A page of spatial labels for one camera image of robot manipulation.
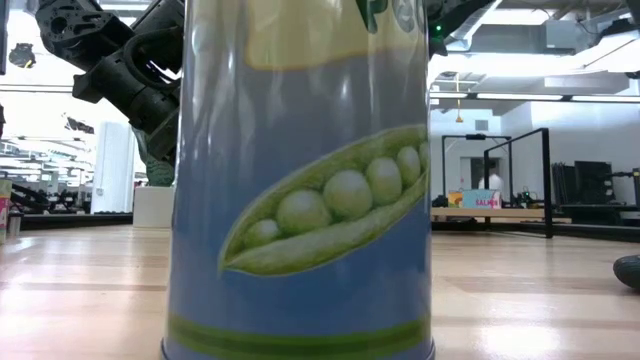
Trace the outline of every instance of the tin can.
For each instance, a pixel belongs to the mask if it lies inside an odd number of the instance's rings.
[[[188,3],[167,359],[433,357],[424,3]]]

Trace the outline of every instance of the wall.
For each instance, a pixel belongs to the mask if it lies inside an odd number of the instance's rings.
[[[442,194],[442,135],[467,135],[477,134],[475,130],[476,120],[489,120],[489,131],[482,133],[487,135],[500,135],[500,117],[493,116],[492,110],[462,110],[463,123],[456,123],[457,110],[442,113],[440,110],[431,111],[430,119],[430,145],[431,145],[431,197]],[[447,155],[447,192],[460,188],[470,188],[470,176],[461,174],[461,162],[468,163],[471,157],[482,157],[484,150],[495,143],[487,141],[466,141],[460,139],[447,139],[449,150]],[[505,154],[495,152],[492,156],[505,157]]]
[[[506,113],[501,118],[504,136],[517,137],[534,130],[532,103],[525,103]],[[542,196],[542,142],[540,135],[516,141],[511,149],[513,155],[513,193],[527,187],[535,195]],[[505,184],[508,177],[503,176]]]
[[[619,95],[638,94],[638,83],[630,82]],[[503,133],[522,134],[528,130],[550,129],[551,162],[572,165],[575,161],[605,161],[616,171],[640,167],[640,106],[637,104],[577,104],[533,102],[502,117]],[[542,194],[540,138],[514,145],[516,190],[528,186]],[[618,201],[635,203],[630,178],[614,179]]]

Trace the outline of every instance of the pea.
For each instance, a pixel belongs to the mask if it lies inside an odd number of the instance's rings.
[[[429,144],[426,142],[420,144],[420,163],[422,164],[422,170],[427,171],[429,168]]]
[[[267,245],[280,236],[278,223],[272,219],[261,220],[247,230],[244,244],[247,248]]]
[[[418,152],[411,146],[405,146],[398,152],[396,157],[402,184],[405,188],[415,184],[420,177],[420,157]]]
[[[276,220],[285,233],[298,235],[328,226],[331,223],[331,214],[320,193],[298,190],[280,202]]]
[[[384,157],[373,160],[366,174],[376,205],[391,204],[402,195],[402,177],[393,159]]]
[[[362,217],[373,206],[369,184],[355,170],[344,170],[333,175],[324,186],[323,197],[334,214],[347,220]]]
[[[424,124],[383,130],[292,170],[240,213],[219,271],[293,275],[380,238],[424,200],[427,136]]]

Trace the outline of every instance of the pea can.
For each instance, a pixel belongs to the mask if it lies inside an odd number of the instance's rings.
[[[188,2],[166,359],[433,358],[425,6]]]

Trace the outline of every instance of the light wood surface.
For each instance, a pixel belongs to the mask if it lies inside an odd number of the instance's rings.
[[[435,234],[438,359],[639,359],[640,296],[611,271],[637,253],[596,240]],[[156,360],[168,254],[168,231],[131,227],[7,239],[0,359]]]
[[[543,209],[467,209],[432,208],[431,216],[469,216],[499,218],[544,218]]]

